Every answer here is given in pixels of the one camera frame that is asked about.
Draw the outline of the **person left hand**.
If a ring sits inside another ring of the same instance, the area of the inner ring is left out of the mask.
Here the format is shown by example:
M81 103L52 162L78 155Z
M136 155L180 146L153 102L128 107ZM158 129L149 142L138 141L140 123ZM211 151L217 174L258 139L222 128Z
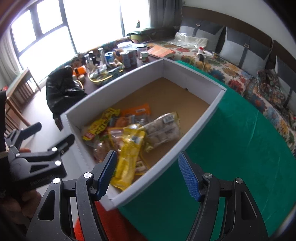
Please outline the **person left hand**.
M28 226L41 201L37 190L17 194L11 190L13 177L10 172L8 150L1 151L1 224L11 222Z

